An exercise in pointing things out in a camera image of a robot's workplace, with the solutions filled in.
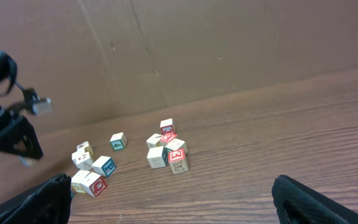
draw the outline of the pile of blocks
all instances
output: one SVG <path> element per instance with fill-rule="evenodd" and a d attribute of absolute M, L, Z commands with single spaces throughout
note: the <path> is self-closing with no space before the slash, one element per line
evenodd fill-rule
<path fill-rule="evenodd" d="M 124 133 L 113 134 L 110 144 L 114 150 L 124 149 L 127 144 Z M 103 177 L 109 177 L 116 169 L 116 165 L 111 157 L 101 156 L 96 161 L 93 157 L 94 152 L 89 142 L 77 146 L 77 151 L 71 155 L 71 159 L 80 171 L 71 178 L 71 187 L 74 192 L 97 197 L 107 187 Z"/>
<path fill-rule="evenodd" d="M 162 134 L 153 134 L 146 140 L 149 147 L 147 160 L 152 169 L 170 166 L 173 174 L 189 170 L 186 142 L 177 139 L 177 132 L 173 119 L 161 121 Z"/>

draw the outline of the wooden table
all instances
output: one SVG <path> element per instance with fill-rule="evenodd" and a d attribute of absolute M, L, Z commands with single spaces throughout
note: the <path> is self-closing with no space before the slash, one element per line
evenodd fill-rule
<path fill-rule="evenodd" d="M 145 140 L 166 118 L 188 145 L 189 172 L 147 162 Z M 121 131 L 128 145 L 113 152 Z M 75 174 L 70 155 L 83 141 L 117 169 L 98 198 L 75 195 L 70 223 L 278 223 L 280 174 L 358 212 L 358 68 L 40 136 L 45 156 L 31 169 L 0 154 L 0 203 Z"/>

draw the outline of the beige panel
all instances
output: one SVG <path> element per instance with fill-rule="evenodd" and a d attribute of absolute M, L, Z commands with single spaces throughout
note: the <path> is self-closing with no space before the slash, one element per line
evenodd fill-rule
<path fill-rule="evenodd" d="M 358 1 L 134 6 L 168 105 L 358 65 Z"/>
<path fill-rule="evenodd" d="M 165 106 L 155 65 L 130 1 L 80 0 L 99 40 L 126 114 Z"/>
<path fill-rule="evenodd" d="M 76 0 L 0 0 L 0 49 L 19 65 L 19 81 L 51 97 L 52 114 L 30 118 L 37 131 L 69 128 L 125 113 Z M 0 99 L 21 99 L 15 91 Z"/>

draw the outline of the black object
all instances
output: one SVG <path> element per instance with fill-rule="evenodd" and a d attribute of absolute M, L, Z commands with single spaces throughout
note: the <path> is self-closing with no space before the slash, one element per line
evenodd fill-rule
<path fill-rule="evenodd" d="M 358 224 L 358 214 L 286 175 L 275 179 L 274 205 L 281 224 Z"/>
<path fill-rule="evenodd" d="M 25 101 L 15 103 L 8 109 L 0 106 L 0 151 L 16 154 L 22 157 L 40 159 L 43 156 L 41 147 L 33 126 L 28 120 L 20 115 L 20 111 L 26 109 L 30 114 L 37 114 L 40 105 L 50 106 L 50 100 L 40 99 L 34 89 L 23 89 L 16 82 L 17 65 L 8 54 L 0 50 L 0 82 L 5 78 L 9 79 L 10 84 L 7 91 L 0 96 L 9 94 L 14 85 L 21 88 Z"/>
<path fill-rule="evenodd" d="M 70 217 L 71 178 L 54 178 L 0 205 L 0 224 L 66 224 Z"/>

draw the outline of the wall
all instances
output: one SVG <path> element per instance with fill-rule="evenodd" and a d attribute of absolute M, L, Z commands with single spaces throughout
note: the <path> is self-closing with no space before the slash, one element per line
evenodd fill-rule
<path fill-rule="evenodd" d="M 356 66 L 358 1 L 0 0 L 0 49 L 48 132 Z"/>

